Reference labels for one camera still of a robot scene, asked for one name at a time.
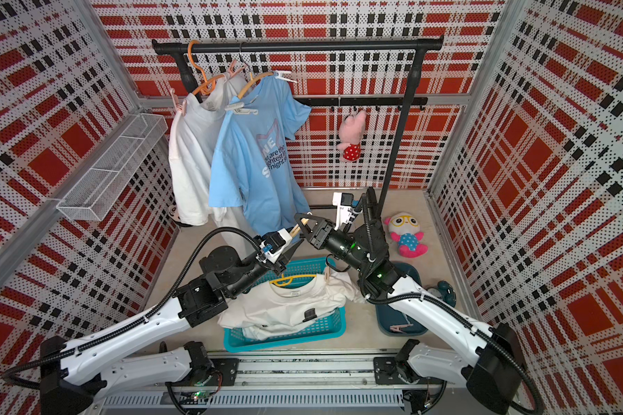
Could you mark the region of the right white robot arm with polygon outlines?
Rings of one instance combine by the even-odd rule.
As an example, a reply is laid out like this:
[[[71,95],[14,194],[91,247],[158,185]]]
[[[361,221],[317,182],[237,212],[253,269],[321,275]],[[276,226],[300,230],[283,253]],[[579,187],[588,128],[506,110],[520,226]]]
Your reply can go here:
[[[426,251],[412,214],[382,218],[373,188],[359,201],[351,194],[335,193],[333,204],[336,221],[310,213],[294,216],[303,239],[357,270],[358,289],[368,303],[403,313],[449,347],[424,348],[420,342],[407,342],[399,354],[401,378],[433,377],[463,385],[496,414],[543,413],[543,399],[527,373],[516,332],[506,323],[491,326],[457,311],[390,260],[390,241],[398,243],[402,256]]]

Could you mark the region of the yellow plastic hanger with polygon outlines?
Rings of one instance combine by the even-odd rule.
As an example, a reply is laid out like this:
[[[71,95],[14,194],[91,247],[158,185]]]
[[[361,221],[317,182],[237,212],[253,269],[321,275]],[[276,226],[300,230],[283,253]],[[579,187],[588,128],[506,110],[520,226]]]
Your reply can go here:
[[[287,288],[287,289],[295,289],[302,287],[304,285],[309,284],[316,278],[316,274],[301,274],[301,275],[292,275],[280,277],[277,279],[271,280],[270,285]]]

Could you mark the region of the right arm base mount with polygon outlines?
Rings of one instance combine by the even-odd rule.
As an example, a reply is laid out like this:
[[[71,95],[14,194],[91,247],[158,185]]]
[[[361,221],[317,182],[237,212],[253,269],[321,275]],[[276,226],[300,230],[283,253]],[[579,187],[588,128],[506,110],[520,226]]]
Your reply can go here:
[[[396,358],[375,357],[373,359],[374,377],[377,385],[422,385],[429,381],[429,378],[417,375],[406,364],[400,363]]]

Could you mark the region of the light blue cloth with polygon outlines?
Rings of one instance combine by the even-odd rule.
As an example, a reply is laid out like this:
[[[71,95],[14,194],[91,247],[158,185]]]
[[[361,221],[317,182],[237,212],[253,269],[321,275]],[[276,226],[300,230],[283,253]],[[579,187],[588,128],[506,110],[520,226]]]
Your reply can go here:
[[[242,208],[257,234],[291,228],[296,213],[310,211],[296,182],[287,141],[306,123],[311,108],[287,82],[266,77],[242,100],[258,115],[226,112],[211,164],[209,205]]]

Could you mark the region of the yellow clothespin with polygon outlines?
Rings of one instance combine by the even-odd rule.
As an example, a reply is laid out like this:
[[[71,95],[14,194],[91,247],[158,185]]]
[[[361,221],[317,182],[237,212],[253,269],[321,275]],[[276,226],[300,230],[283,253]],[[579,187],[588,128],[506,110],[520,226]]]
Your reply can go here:
[[[291,236],[292,238],[296,238],[296,237],[299,235],[300,231],[301,231],[301,226],[306,225],[306,223],[308,223],[308,221],[309,221],[309,219],[308,219],[308,218],[302,218],[302,219],[300,220],[300,223],[299,223],[299,224],[297,224],[297,225],[296,225],[296,226],[292,229],[292,231],[289,233],[289,234],[290,234],[290,236]]]

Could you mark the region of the white printed t-shirt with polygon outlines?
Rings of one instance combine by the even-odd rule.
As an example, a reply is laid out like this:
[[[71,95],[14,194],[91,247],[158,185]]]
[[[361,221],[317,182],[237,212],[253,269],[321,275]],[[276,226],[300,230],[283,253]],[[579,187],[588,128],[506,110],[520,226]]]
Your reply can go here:
[[[233,227],[252,235],[241,207],[211,207],[211,164],[225,107],[246,85],[242,76],[220,81],[205,100],[192,93],[186,97],[186,114],[176,112],[169,138],[169,164],[173,193],[182,226],[200,227],[214,221],[218,227]]]
[[[276,287],[269,282],[257,285],[229,301],[218,324],[225,329],[243,329],[245,337],[265,340],[297,333],[348,302],[364,301],[348,273],[331,272],[329,283],[322,272],[296,289]]]

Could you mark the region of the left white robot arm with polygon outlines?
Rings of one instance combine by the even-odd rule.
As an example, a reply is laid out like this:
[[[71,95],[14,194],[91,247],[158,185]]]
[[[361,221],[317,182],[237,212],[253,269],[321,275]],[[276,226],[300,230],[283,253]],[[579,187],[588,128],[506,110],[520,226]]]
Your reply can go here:
[[[3,381],[38,391],[43,413],[79,414],[117,391],[119,382],[130,382],[132,378],[122,372],[124,369],[140,369],[135,382],[149,383],[157,377],[170,382],[183,380],[200,361],[200,347],[174,351],[174,356],[182,360],[179,366],[167,364],[165,354],[133,359],[132,353],[226,311],[230,299],[250,289],[266,273],[282,274],[298,247],[293,242],[298,227],[261,237],[251,237],[238,228],[220,227],[210,231],[194,252],[199,253],[220,233],[243,238],[254,252],[241,258],[233,247],[218,247],[202,260],[202,275],[185,284],[183,279],[193,263],[187,261],[159,303],[92,335],[72,341],[59,336],[50,338],[42,343],[39,360],[7,369]]]

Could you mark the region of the white clothespin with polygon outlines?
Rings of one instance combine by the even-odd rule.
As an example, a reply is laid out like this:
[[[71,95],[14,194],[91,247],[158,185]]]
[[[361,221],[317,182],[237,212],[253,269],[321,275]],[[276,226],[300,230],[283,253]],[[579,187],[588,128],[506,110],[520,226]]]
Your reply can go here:
[[[292,72],[287,70],[275,70],[273,71],[273,77],[277,80],[285,81],[295,84],[298,81],[292,77]]]
[[[233,112],[234,114],[237,114],[237,115],[258,115],[259,114],[258,109],[252,108],[248,104],[242,101],[226,105],[225,111]]]

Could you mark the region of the teal tray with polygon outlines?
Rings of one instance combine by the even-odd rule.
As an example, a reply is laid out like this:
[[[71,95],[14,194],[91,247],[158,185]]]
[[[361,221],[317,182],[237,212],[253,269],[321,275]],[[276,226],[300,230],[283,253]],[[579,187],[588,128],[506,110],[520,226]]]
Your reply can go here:
[[[254,285],[268,283],[273,279],[301,274],[319,274],[325,271],[325,257],[293,260],[281,276],[272,271],[264,274]],[[337,308],[330,315],[317,318],[314,324],[290,335],[278,335],[265,340],[245,337],[243,329],[225,329],[223,346],[230,353],[251,352],[277,347],[292,347],[306,342],[316,342],[341,337],[346,331],[345,309]]]

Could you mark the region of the wooden hanger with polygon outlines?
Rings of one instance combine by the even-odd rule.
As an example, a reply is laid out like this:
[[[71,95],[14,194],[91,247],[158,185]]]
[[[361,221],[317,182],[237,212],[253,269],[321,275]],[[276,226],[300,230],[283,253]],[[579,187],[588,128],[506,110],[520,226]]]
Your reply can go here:
[[[250,80],[246,83],[242,90],[237,93],[236,97],[239,100],[242,100],[260,81],[270,76],[275,76],[275,72],[264,72],[258,75],[250,74]]]

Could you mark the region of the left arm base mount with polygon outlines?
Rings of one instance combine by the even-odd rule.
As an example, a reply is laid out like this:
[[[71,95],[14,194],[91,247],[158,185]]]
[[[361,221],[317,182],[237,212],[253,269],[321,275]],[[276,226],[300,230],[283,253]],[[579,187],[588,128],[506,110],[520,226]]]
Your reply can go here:
[[[211,359],[209,364],[193,368],[174,387],[232,387],[235,385],[240,360],[236,358]]]

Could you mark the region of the orange plastic hanger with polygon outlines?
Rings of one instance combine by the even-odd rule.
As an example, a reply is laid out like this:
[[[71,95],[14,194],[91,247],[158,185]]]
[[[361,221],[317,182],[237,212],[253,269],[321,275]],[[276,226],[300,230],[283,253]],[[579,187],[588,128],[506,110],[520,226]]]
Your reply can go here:
[[[191,40],[187,46],[187,57],[190,62],[190,65],[193,69],[197,70],[202,77],[202,83],[200,83],[192,92],[193,95],[204,95],[209,96],[213,93],[216,88],[219,86],[220,81],[226,81],[227,77],[225,74],[218,74],[214,77],[210,77],[207,75],[206,71],[194,60],[193,57],[193,48],[196,45],[199,45],[201,42],[198,40]]]

